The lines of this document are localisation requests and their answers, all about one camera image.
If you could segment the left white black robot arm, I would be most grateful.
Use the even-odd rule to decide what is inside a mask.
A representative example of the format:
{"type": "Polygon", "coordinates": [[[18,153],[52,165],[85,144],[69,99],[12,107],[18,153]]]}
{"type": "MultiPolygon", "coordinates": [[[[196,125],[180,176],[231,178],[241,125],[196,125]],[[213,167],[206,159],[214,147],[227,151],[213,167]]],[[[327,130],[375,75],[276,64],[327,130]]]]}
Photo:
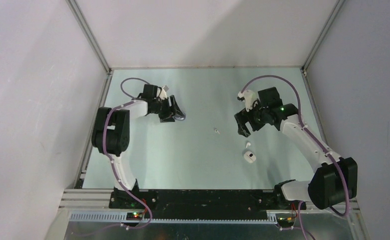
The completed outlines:
{"type": "Polygon", "coordinates": [[[124,152],[130,143],[131,121],[149,114],[157,115],[161,123],[183,121],[186,118],[175,96],[167,95],[165,86],[145,84],[143,91],[129,102],[113,108],[98,108],[92,131],[92,146],[108,158],[115,188],[125,191],[121,201],[128,208],[137,207],[141,195],[133,190],[137,179],[132,173],[129,160],[124,157],[124,152]]]}

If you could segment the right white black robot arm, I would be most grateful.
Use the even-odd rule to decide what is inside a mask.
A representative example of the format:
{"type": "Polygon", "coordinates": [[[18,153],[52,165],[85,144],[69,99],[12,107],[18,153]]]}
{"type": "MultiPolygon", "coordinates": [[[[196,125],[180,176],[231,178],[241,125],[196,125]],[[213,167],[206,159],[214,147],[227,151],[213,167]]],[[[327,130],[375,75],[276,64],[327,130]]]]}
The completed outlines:
{"type": "Polygon", "coordinates": [[[267,124],[275,127],[295,144],[314,173],[309,181],[277,184],[273,201],[278,208],[286,209],[294,201],[304,201],[322,210],[356,197],[356,161],[343,158],[320,140],[295,105],[283,104],[275,87],[259,92],[244,90],[237,98],[245,104],[234,116],[239,135],[249,137],[267,124]]]}

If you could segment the purple charging case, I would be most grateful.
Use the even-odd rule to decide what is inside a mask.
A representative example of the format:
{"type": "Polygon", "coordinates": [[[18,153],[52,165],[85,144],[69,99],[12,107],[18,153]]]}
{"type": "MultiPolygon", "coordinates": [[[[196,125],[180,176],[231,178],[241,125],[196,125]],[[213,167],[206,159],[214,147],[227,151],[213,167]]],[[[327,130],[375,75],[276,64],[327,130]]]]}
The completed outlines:
{"type": "Polygon", "coordinates": [[[173,118],[176,121],[184,121],[186,119],[186,115],[185,114],[183,114],[183,115],[176,114],[173,116],[173,118]]]}

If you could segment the white charging case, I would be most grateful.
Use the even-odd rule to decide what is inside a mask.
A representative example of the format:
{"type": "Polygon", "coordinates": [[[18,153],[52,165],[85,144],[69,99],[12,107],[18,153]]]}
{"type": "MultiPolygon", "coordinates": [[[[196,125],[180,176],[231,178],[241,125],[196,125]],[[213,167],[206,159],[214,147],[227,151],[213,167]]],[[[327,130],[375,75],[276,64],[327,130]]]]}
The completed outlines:
{"type": "Polygon", "coordinates": [[[248,163],[254,163],[256,161],[256,155],[251,152],[251,151],[246,151],[244,154],[243,154],[243,157],[244,159],[248,162],[248,163]]]}

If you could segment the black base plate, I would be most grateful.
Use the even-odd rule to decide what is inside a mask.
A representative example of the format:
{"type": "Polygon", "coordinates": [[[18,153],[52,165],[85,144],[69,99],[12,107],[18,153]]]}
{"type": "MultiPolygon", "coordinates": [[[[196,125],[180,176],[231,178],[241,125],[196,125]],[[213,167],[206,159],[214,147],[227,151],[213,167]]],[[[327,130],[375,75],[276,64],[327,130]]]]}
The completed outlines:
{"type": "Polygon", "coordinates": [[[133,190],[115,188],[110,209],[145,211],[166,220],[267,220],[270,210],[292,210],[299,201],[286,200],[276,191],[252,190],[133,190]]]}

